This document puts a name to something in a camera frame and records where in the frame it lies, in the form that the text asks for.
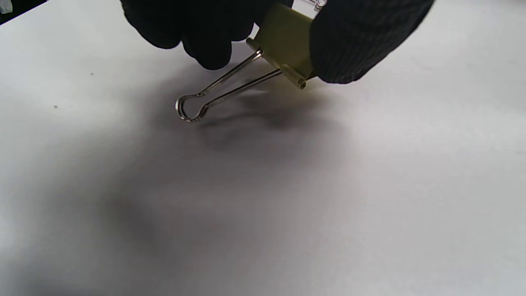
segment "binder clip body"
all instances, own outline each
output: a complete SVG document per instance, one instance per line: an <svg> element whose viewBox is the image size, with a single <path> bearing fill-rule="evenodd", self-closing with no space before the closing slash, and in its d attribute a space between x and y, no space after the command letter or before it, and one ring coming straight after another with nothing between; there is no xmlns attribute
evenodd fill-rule
<svg viewBox="0 0 526 296"><path fill-rule="evenodd" d="M247 44L254 50L254 53L199 93L180 97L175 103L179 117L186 122L198 121L206 115L210 108L277 76L283 75L295 86L303 89L307 80L316 77L310 61L311 22L312 19L291 8L275 4L267 13L256 37L247 39ZM208 95L213 89L260 57L263 57L276 69L208 101L196 115L190 117L186 114L184 103L187 100Z"/></svg>

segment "binder clip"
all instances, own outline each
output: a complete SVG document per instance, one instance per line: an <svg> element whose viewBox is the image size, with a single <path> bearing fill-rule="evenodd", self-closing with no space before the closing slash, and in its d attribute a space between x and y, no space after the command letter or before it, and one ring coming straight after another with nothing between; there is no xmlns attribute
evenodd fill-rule
<svg viewBox="0 0 526 296"><path fill-rule="evenodd" d="M320 0L312 1L317 5L321 3ZM212 107L255 85L281 75L286 77L296 87L300 89L305 88L306 81L316 77L310 62L309 29L311 22L312 19L309 17L285 5L275 4L272 6L256 37L254 39L248 38L246 41L254 50L254 53L200 92L180 97L175 103L175 109L179 117L186 122L199 121ZM194 116L186 114L184 105L187 100L208 95L216 87L225 83L229 78L260 57L263 57L276 69L211 99Z"/></svg>

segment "table surface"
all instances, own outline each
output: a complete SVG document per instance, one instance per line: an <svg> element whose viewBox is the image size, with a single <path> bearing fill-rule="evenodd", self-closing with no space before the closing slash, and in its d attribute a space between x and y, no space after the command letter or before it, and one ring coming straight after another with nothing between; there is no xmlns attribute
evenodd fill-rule
<svg viewBox="0 0 526 296"><path fill-rule="evenodd" d="M220 72L118 1L1 26L1 294L525 294L525 14L439 0L359 82L277 78L197 124L174 100Z"/></svg>

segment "silver wire loop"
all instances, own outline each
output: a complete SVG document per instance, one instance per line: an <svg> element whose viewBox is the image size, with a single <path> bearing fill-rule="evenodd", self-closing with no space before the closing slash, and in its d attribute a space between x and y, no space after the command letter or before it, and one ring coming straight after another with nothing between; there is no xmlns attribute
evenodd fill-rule
<svg viewBox="0 0 526 296"><path fill-rule="evenodd" d="M320 11L325 5L326 1L323 0L307 0L308 2L314 4L314 10Z"/></svg>
<svg viewBox="0 0 526 296"><path fill-rule="evenodd" d="M249 88L255 86L255 85L258 85L260 83L263 83L267 80L270 80L274 77L277 77L277 76L280 76L281 74L283 74L283 72L280 70L280 69L276 69L272 72L269 72L263 76L261 76L260 78L257 78L257 79L254 79L252 81L250 81L249 83L246 83L238 88L235 88L227 93L224 93L210 101L208 101L207 103L205 103L201 109L199 110L199 112L197 112L197 114L194 116L194 117L189 117L186 112L185 112L185 109L184 109L184 104L187 100L191 99L191 98L197 98L197 97L203 97L203 96L206 96L209 92L211 92L214 88L222 85L225 81L227 81L229 78L231 78L232 76L234 76L237 72L241 71L244 67L246 67L247 65L249 65L250 63L254 62L255 60L257 60L258 58L260 58L261 56L263 56L263 51L262 50L257 50L255 51L251 56L249 56L248 58L246 58L244 61L242 61L240 64L238 64L237 66L235 66L234 68L232 68L230 71L228 71L225 75L221 76L220 78L218 78L217 80L215 80L214 82L212 82L210 85L208 85L206 88L204 88L202 91L198 92L197 94L193 94L193 95L184 95L182 97L180 97L176 102L175 102L175 109L177 110L177 114L179 114L179 117L186 121L186 122L195 122L195 121L198 121L200 120L201 118L203 118L203 116L206 115L206 112L218 105L218 104L221 104L222 102L228 100L229 98L231 98L232 95L234 94L238 94L238 93L241 93L243 91L246 91L248 90Z"/></svg>

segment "black glove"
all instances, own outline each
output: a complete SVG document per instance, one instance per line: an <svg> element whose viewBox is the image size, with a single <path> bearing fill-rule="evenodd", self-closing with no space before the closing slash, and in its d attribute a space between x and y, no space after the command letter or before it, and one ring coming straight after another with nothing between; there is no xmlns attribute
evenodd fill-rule
<svg viewBox="0 0 526 296"><path fill-rule="evenodd" d="M230 61L231 42L248 37L275 2L293 0L121 0L125 16L150 43L185 51L204 68ZM433 0L329 0L311 26L316 74L329 83L360 79L420 24Z"/></svg>

